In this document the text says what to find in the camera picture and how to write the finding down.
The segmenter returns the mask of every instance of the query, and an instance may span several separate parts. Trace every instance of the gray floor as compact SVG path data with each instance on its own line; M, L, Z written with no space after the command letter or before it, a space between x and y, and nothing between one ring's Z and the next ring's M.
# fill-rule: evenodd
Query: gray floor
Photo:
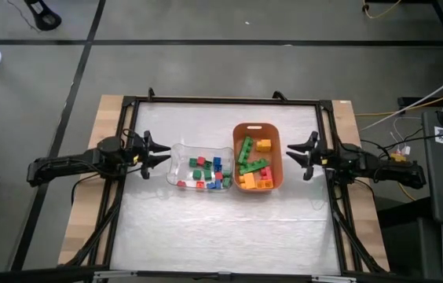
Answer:
M22 1L15 2L25 11ZM85 39L98 0L47 1L63 17L37 34L0 0L0 39ZM377 13L386 5L373 5ZM96 39L443 40L429 6L401 6L380 20L361 0L107 0ZM34 192L27 164L45 156L70 90L82 46L0 46L0 270L9 268ZM423 96L443 83L443 48L299 46L93 46L60 154L84 150L102 94L343 99L354 110L396 109L400 96ZM409 113L408 116L419 116ZM359 118L362 127L376 118ZM393 120L361 133L389 144ZM401 134L417 119L397 122ZM411 158L425 164L421 143ZM49 186L26 268L57 264L76 177ZM394 182L374 184L383 199L406 202ZM428 188L410 189L414 197Z

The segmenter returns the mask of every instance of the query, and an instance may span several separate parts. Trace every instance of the white table surface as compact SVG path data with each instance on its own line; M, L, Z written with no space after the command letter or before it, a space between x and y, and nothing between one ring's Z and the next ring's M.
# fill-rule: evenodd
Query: white table surface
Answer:
M166 181L170 161L127 176L111 269L338 275L324 171L304 182L286 146L317 130L314 107L140 103L135 131L162 145L233 147L239 123L280 132L283 185L270 194L180 191Z

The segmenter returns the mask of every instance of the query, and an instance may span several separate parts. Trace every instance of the yellow cable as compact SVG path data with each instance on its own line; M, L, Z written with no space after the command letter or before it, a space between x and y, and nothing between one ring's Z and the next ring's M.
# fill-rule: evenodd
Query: yellow cable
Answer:
M370 19L376 19L376 18L380 18L383 17L384 15L386 15L388 12L390 12L392 9L394 9L398 4L401 3L401 0L398 0L396 3L394 3L389 9L387 9L386 11L380 13L377 16L371 16L370 13L368 12L368 8L364 9L364 13L366 14L367 17L369 17ZM366 1L363 0L363 7L366 7Z
M416 199L412 197L410 193L408 193L407 190L400 183L398 183L397 185L400 186L401 192L403 192L405 196L407 196L407 198L409 198L412 201L416 201Z
M417 105L417 106L414 106L414 107L408 108L406 111L409 111L409 110L415 110L415 109L422 108L422 107L425 107L425 106L428 106L428 105L432 105L433 103L436 103L437 101L442 101L442 100L443 100L443 97L438 98L437 100L434 100L434 101L431 101L431 102L427 102L427 103L424 103L424 104L421 104L421 105ZM392 111L392 112L381 112L381 113L362 113L362 114L356 114L355 116L357 116L357 117L366 117L366 116L387 116L387 115L391 115L391 114L393 114L393 113L395 113L395 112L396 112L396 111Z

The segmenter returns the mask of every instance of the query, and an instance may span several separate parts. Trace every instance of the wooden table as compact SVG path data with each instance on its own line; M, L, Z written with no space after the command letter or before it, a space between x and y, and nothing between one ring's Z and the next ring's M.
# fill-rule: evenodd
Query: wooden table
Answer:
M101 139L115 135L122 100L123 96L119 95L103 95L101 97L93 131L90 136L89 148L94 148ZM359 145L360 137L350 101L333 101L333 109L337 132L342 142ZM129 119L130 112L127 115L126 125L129 124ZM323 115L323 119L327 127L326 132L329 133L328 116ZM331 145L331 137L327 137L327 140L328 144ZM93 232L101 203L103 184L103 179L94 178L79 185L75 195L75 203L71 209L66 234L64 235L59 263L66 263L71 259ZM349 185L348 189L357 236L377 263L385 270L389 270L386 249L384 248L372 192L366 186L358 183ZM349 270L354 270L350 243L345 235L342 235L342 240L346 251L347 267ZM96 263L102 263L105 242L106 234L101 238Z

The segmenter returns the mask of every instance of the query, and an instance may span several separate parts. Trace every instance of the orange toy block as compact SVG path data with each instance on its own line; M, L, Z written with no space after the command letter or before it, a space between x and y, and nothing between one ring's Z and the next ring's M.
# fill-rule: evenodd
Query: orange toy block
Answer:
M260 169L260 175L262 176L262 180L272 180L272 172L270 170L270 166Z
M257 189L273 189L274 183L272 180L260 180L256 182Z
M268 153L271 148L270 140L260 140L256 142L256 151Z
M240 187L243 189L254 189L254 176L253 173L246 173L243 176L239 176Z

